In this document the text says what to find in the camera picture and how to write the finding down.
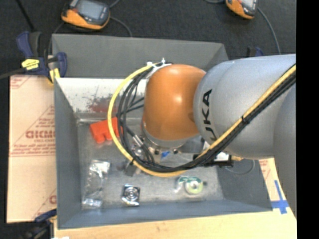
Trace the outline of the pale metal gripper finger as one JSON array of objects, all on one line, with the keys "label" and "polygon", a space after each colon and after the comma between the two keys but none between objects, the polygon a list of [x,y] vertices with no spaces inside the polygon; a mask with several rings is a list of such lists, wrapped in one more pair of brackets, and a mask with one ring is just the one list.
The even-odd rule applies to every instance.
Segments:
[{"label": "pale metal gripper finger", "polygon": [[[133,153],[143,159],[144,158],[144,150],[143,150],[143,142],[142,140],[135,135],[133,137],[133,143],[131,146],[131,150],[133,151]],[[141,169],[139,169],[137,166],[133,165],[132,163],[128,162],[126,167],[125,167],[125,175],[127,176],[134,176],[136,174],[140,174],[141,173]]]}]

